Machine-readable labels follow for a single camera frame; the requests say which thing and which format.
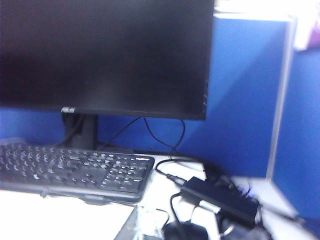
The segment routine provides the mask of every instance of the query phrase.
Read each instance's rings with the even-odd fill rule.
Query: keyboard
[[[77,197],[89,204],[137,203],[155,160],[104,151],[0,145],[0,189]]]

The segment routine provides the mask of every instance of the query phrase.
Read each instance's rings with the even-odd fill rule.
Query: white desk
[[[164,157],[157,157],[156,161],[162,159]],[[197,163],[193,163],[192,166],[202,169]],[[177,163],[164,164],[161,169],[187,180],[193,176],[204,178],[203,172]],[[259,196],[262,203],[269,203],[284,213],[295,212],[273,183],[261,178],[243,177],[235,177],[234,181],[244,188],[248,186],[249,181],[251,191]],[[145,195],[138,205],[149,209],[163,209],[171,214],[170,196],[178,192],[179,188],[173,182],[153,172]],[[173,203],[180,220],[188,220],[193,206],[178,199]],[[37,194],[0,190],[0,238],[113,240],[131,211],[130,206],[95,206],[72,197],[42,198]],[[165,218],[165,215],[157,216],[157,224],[161,226]],[[270,212],[264,211],[263,219],[274,240],[315,240],[299,225],[287,222]],[[211,240],[219,239],[215,215],[212,212],[198,207],[193,213],[192,222],[206,227]]]

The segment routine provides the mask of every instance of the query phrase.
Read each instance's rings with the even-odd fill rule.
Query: wall
[[[274,181],[308,218],[320,218],[320,49],[294,55]]]
[[[215,19],[206,121],[186,121],[178,149],[221,165],[229,174],[264,177],[282,60],[285,22]],[[20,136],[47,144],[63,138],[57,112],[0,110],[0,137]],[[106,141],[132,117],[101,116],[99,139]],[[149,119],[154,134],[174,144],[181,123]],[[148,134],[143,120],[135,122],[114,144],[169,151]]]

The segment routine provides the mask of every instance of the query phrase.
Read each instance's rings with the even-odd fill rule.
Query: cubicle panel
[[[264,177],[287,22],[215,18],[214,26],[206,120],[185,121],[186,133],[178,150],[221,165],[232,175]],[[110,139],[132,119],[100,116],[100,140]],[[171,145],[178,141],[179,120],[148,120],[159,139]],[[59,112],[1,108],[0,124],[0,138],[19,136],[36,144],[63,138]],[[113,143],[170,151],[152,139],[142,119]]]
[[[320,49],[294,55],[274,181],[303,217],[320,219]]]

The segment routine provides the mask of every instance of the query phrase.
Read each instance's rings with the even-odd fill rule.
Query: black monitor
[[[98,114],[203,120],[213,7],[1,0],[1,105],[87,114],[93,123]]]

